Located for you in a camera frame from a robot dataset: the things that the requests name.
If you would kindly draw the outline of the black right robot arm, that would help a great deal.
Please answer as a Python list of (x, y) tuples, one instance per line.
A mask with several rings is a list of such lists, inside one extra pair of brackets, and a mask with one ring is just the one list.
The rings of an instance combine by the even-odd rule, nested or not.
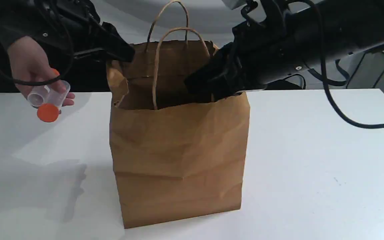
[[(191, 94), (215, 99), (263, 90), (320, 64), (319, 21), (314, 9), (292, 13), (289, 0), (225, 0), (241, 8), (244, 22), (234, 41), (184, 83)], [(326, 61), (384, 47), (384, 0), (322, 0), (316, 3), (324, 24)]]

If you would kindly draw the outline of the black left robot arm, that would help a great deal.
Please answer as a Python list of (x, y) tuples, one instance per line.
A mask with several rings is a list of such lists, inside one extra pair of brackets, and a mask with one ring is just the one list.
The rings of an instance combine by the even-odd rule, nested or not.
[(90, 0), (0, 0), (0, 26), (51, 45), (74, 59), (130, 63), (135, 50), (101, 22)]

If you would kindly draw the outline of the person's bare hand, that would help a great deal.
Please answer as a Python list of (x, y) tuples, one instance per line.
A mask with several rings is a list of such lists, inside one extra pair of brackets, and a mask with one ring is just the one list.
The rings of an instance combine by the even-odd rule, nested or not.
[(41, 82), (58, 77), (43, 48), (31, 37), (16, 40), (8, 47), (7, 53), (14, 79)]

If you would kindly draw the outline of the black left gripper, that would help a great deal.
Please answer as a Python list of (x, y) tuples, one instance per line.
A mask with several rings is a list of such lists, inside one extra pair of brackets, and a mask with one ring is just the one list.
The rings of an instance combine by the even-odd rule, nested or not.
[(108, 22), (100, 22), (94, 4), (90, 0), (50, 1), (51, 20), (55, 34), (50, 45), (76, 60), (91, 58), (95, 61), (132, 62), (135, 50), (126, 48), (126, 42), (116, 28)]

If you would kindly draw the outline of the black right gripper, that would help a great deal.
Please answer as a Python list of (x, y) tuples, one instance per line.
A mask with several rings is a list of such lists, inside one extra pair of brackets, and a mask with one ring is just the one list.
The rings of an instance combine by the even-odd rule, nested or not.
[(285, 26), (241, 23), (233, 29), (234, 41), (225, 45), (211, 63), (184, 80), (190, 94), (211, 94), (215, 100), (241, 92), (298, 90), (288, 79), (298, 77), (296, 40)]

